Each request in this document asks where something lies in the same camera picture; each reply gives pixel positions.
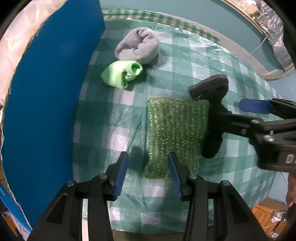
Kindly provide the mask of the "person's right hand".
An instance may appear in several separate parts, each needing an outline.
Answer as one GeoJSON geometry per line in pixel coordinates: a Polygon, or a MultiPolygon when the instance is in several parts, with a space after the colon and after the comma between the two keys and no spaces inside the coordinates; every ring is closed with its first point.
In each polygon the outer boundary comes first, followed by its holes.
{"type": "Polygon", "coordinates": [[[286,203],[288,207],[291,207],[296,203],[296,176],[293,173],[288,175],[288,188],[286,195],[286,203]]]}

